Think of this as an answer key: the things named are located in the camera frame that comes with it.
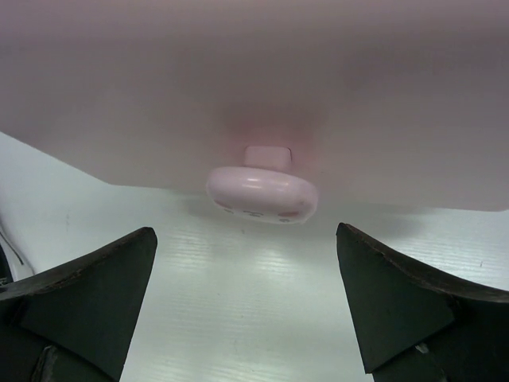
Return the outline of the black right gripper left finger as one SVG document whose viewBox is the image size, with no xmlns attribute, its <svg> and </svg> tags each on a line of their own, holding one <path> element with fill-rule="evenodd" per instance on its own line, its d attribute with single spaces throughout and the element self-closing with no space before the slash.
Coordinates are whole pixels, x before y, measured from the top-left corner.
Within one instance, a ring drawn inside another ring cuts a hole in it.
<svg viewBox="0 0 509 382">
<path fill-rule="evenodd" d="M 144 227 L 1 285 L 1 379 L 120 380 L 156 250 Z"/>
</svg>

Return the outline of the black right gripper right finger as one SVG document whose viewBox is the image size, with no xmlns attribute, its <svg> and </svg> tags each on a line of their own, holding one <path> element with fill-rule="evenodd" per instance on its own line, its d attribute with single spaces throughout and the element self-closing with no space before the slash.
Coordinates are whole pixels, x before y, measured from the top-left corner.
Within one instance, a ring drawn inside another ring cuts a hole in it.
<svg viewBox="0 0 509 382">
<path fill-rule="evenodd" d="M 339 224 L 341 278 L 375 381 L 506 381 L 508 293 L 403 255 Z"/>
</svg>

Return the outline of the pink cat drawer knob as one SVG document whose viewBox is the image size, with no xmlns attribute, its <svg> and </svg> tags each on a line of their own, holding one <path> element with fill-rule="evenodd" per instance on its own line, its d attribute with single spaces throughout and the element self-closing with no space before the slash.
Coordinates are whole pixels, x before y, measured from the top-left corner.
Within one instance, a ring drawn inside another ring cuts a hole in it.
<svg viewBox="0 0 509 382">
<path fill-rule="evenodd" d="M 292 152 L 280 146 L 249 146 L 242 166 L 213 169 L 209 198 L 223 211 L 271 224 L 303 224 L 317 210 L 314 184 L 292 175 Z"/>
</svg>

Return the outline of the pink front white drawer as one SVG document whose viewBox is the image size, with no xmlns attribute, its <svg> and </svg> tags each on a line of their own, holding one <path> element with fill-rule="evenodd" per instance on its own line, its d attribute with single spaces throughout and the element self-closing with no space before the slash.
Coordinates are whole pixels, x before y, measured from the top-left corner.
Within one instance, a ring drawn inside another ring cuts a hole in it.
<svg viewBox="0 0 509 382">
<path fill-rule="evenodd" d="M 285 146 L 331 201 L 508 207 L 505 1 L 4 1 L 1 130 L 199 192 Z"/>
</svg>

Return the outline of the black sneaker front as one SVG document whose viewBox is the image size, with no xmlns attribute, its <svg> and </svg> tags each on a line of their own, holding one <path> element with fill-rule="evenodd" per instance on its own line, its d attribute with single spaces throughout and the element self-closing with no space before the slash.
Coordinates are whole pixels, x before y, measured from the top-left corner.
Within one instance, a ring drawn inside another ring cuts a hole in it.
<svg viewBox="0 0 509 382">
<path fill-rule="evenodd" d="M 1 226 L 1 285 L 4 286 L 36 274 L 31 262 L 10 240 Z"/>
</svg>

